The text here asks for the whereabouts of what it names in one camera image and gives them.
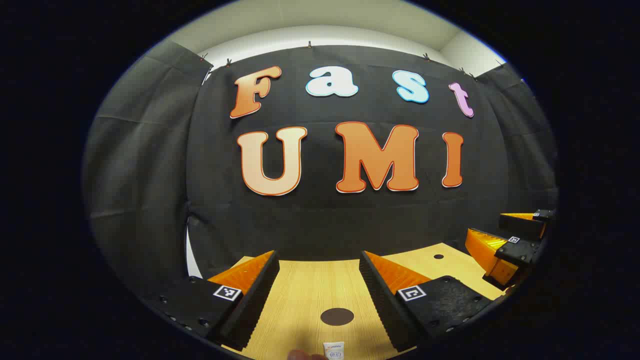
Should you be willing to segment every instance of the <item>wooden table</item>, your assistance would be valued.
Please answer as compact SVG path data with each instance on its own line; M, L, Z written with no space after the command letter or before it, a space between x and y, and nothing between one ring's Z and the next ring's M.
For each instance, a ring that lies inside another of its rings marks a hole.
M436 254L444 258L435 259ZM472 257L444 243L384 258L431 279L453 276L491 300L503 294L482 280L484 270ZM245 256L234 266L250 259ZM353 321L342 326L323 323L320 314L335 307L353 312ZM344 341L347 360L386 360L400 354L378 318L357 259L280 260L280 272L248 346L242 352L225 348L256 360L285 360L292 349L323 354L323 343L333 341Z

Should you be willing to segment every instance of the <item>dark circular hole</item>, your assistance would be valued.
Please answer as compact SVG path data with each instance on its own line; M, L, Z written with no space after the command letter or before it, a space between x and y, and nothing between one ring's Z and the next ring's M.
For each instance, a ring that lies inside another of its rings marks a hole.
M336 307L322 313L320 320L327 325L346 325L353 320L353 313L350 310Z

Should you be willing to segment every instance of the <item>small tube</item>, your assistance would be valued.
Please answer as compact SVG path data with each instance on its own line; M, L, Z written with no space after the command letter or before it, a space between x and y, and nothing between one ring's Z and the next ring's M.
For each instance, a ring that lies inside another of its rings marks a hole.
M329 360L344 360L344 341L323 343L324 356Z

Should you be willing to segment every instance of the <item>ceiling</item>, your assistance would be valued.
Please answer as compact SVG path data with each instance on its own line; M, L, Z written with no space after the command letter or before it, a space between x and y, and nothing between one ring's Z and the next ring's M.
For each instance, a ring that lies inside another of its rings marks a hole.
M375 30L437 51L460 32L402 0L238 0L201 16L169 39L199 53L245 35L302 25Z

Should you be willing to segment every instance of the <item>orange letter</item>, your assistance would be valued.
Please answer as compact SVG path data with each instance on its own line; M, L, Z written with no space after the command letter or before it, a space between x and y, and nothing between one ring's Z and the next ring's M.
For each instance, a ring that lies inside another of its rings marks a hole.
M455 188L462 183L460 176L460 152L462 144L465 143L460 134L444 133L442 139L447 144L447 172L442 178L442 186Z
M363 122L342 122L335 132L344 141L344 172L335 188L341 193L358 193L367 187L360 178L360 164L371 186L375 190L382 187L389 169L394 169L387 188L395 192L415 190L418 179L415 178L415 139L418 130L409 125L396 125L387 138L384 148Z
M261 103L255 101L255 94L260 97L265 97L269 93L271 87L271 80L265 78L257 83L258 79L268 76L270 78L279 78L282 74L280 67L272 66L268 69L264 69L253 74L245 75L236 80L238 86L238 93L236 95L236 107L231 110L229 115L232 119L243 117L255 113L260 110Z
M304 127L293 126L278 130L276 138L282 141L284 171L278 179L270 179L262 170L262 144L269 135L262 131L242 134L238 145L242 148L242 178L244 183L260 195L284 195L300 182L300 142L307 135Z

